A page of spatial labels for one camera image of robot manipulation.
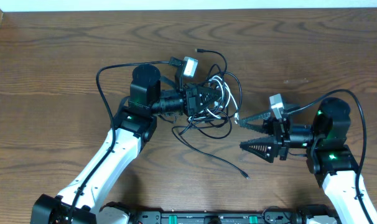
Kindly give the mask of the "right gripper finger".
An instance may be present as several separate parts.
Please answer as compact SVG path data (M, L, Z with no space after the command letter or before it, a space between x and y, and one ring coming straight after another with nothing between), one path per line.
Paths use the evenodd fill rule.
M273 163L278 153L279 144L274 136L267 136L241 142L240 148L258 156L268 163Z
M271 117L271 112L270 111L263 111L258 114L254 114L251 116L248 116L247 118L242 118L238 121L238 124L242 128L250 129L250 130L265 130L263 125L258 125L258 124L251 124L252 121L257 121L257 120L268 120Z

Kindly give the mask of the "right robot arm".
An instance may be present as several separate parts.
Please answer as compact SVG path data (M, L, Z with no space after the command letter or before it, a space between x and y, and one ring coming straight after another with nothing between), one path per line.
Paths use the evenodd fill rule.
M351 125L350 106L327 97L322 100L312 124L295 124L292 116L299 105L286 104L280 95L270 97L270 108L241 118L238 124L264 137L240 143L240 148L268 163L284 161L290 149L305 149L309 172L332 202L335 213L315 208L299 210L292 223L377 223L377 211L365 189L350 148L346 145Z

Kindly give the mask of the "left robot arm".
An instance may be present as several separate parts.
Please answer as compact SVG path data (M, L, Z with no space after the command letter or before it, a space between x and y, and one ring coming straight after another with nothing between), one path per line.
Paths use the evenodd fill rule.
M107 137L80 174L55 197L41 195L35 202L31 223L130 223L123 208L103 202L125 168L157 127L157 115L202 111L222 97L220 90L188 84L161 91L158 62L135 63L131 93L121 100L116 113L109 112Z

